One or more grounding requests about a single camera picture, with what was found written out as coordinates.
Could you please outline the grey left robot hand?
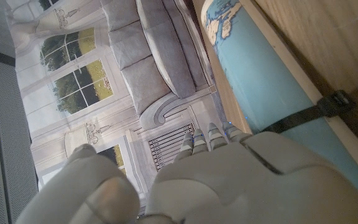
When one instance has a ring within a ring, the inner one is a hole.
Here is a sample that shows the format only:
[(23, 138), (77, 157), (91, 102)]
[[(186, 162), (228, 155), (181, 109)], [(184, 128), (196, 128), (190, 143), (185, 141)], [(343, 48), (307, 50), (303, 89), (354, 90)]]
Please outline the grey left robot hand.
[(358, 189), (329, 161), (279, 134), (231, 123), (186, 134), (144, 215), (112, 160), (78, 146), (19, 223), (358, 223)]

